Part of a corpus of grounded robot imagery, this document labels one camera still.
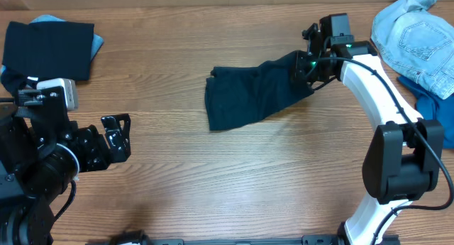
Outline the black t-shirt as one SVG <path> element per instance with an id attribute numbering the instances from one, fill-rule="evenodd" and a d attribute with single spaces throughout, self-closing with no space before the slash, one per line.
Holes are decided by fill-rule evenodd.
<path id="1" fill-rule="evenodd" d="M 296 50 L 257 67 L 214 67 L 204 96 L 209 130 L 259 122 L 311 96 L 313 90 L 290 80 L 297 60 L 305 57 L 304 51 Z"/>

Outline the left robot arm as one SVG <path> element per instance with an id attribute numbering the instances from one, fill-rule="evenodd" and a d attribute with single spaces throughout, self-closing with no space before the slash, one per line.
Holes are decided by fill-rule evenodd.
<path id="1" fill-rule="evenodd" d="M 131 154 L 128 114 L 103 116 L 105 133 L 68 118 L 63 87 L 25 89 L 1 100 L 1 243 L 51 244 L 80 173 Z"/>

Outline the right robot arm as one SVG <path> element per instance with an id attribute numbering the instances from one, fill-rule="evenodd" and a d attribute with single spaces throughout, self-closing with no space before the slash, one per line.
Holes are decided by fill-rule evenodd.
<path id="1" fill-rule="evenodd" d="M 305 235 L 303 244 L 399 244 L 387 228 L 406 209 L 443 210 L 416 202 L 434 190 L 439 175 L 448 188 L 452 178 L 441 161 L 444 130 L 425 120 L 400 95 L 386 75 L 377 51 L 366 40 L 356 41 L 348 16 L 325 16 L 302 31 L 305 52 L 298 52 L 290 72 L 294 85 L 312 92 L 329 82 L 342 82 L 368 117 L 374 135 L 362 164 L 366 194 L 354 214 L 341 223 L 337 234 Z"/>

